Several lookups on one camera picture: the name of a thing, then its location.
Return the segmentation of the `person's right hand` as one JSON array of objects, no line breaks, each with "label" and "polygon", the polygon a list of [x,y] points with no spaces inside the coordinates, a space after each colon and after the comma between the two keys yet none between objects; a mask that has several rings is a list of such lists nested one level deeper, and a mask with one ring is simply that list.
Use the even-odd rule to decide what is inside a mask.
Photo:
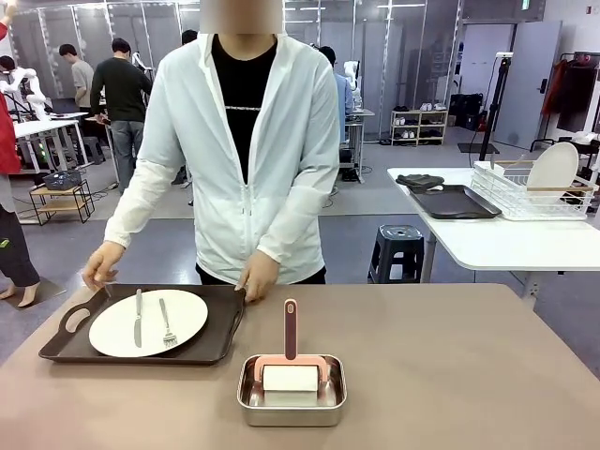
[{"label": "person's right hand", "polygon": [[93,291],[102,289],[115,281],[118,271],[115,265],[121,260],[126,249],[120,244],[105,241],[90,256],[82,271],[85,285]]}]

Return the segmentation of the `person's left hand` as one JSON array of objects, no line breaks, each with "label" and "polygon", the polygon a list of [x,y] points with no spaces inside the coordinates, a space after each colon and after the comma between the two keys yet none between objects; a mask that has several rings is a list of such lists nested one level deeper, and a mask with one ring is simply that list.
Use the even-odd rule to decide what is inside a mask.
[{"label": "person's left hand", "polygon": [[256,250],[248,259],[235,289],[245,291],[245,301],[262,300],[277,283],[279,263],[262,251]]}]

